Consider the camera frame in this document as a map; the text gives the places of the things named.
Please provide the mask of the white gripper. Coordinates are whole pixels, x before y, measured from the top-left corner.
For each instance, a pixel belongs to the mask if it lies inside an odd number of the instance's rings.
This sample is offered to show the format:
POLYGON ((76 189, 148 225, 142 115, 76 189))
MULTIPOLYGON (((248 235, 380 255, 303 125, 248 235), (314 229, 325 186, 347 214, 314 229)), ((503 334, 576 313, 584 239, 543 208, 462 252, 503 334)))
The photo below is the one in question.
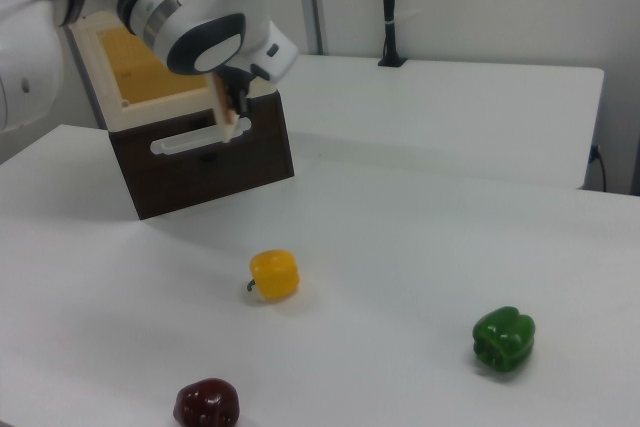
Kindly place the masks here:
MULTIPOLYGON (((264 39, 256 46, 243 46, 234 57, 234 66, 265 81, 278 83, 291 69, 298 54, 298 47, 273 21, 269 21, 264 39)), ((236 93, 236 113, 246 115, 249 112, 247 96, 250 81, 241 79, 236 88, 234 69, 227 66, 219 69, 219 78, 228 97, 236 93)))

